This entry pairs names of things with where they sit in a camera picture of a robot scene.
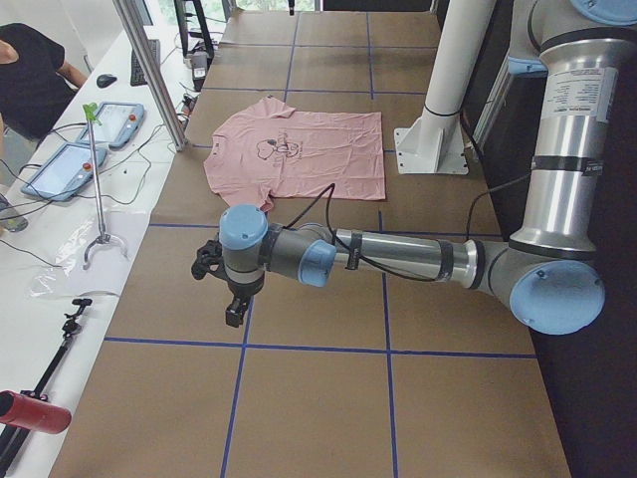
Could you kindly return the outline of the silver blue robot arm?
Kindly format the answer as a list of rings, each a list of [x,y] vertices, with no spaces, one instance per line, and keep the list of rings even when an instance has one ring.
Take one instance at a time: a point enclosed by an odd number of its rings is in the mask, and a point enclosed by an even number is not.
[[[227,209],[200,249],[196,277],[224,280],[229,326],[242,324],[267,273],[323,286],[332,267],[369,267],[420,282],[454,281],[496,297],[524,325],[567,335],[605,300],[587,231],[619,71],[636,51],[632,1],[518,1],[509,70],[545,76],[522,227],[506,242],[419,239],[270,222],[255,206]]]

